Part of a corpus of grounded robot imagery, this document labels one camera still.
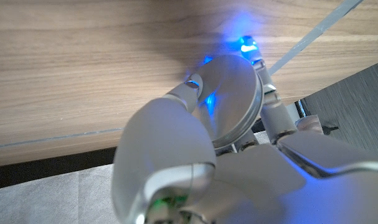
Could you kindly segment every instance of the wood grain surface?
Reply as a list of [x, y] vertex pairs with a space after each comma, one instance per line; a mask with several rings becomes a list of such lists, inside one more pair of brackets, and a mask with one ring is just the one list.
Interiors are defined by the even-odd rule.
[[[0, 165], [115, 146], [205, 55], [253, 35], [270, 67], [338, 0], [0, 0]], [[365, 0], [273, 75], [286, 103], [378, 62]]]

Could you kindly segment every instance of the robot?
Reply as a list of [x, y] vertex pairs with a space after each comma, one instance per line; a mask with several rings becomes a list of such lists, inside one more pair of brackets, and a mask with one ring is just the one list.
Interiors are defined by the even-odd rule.
[[[111, 186], [119, 221], [378, 223], [378, 157], [298, 131], [256, 43], [241, 41], [243, 57], [211, 60], [129, 120]], [[270, 144], [251, 131], [258, 115]]]

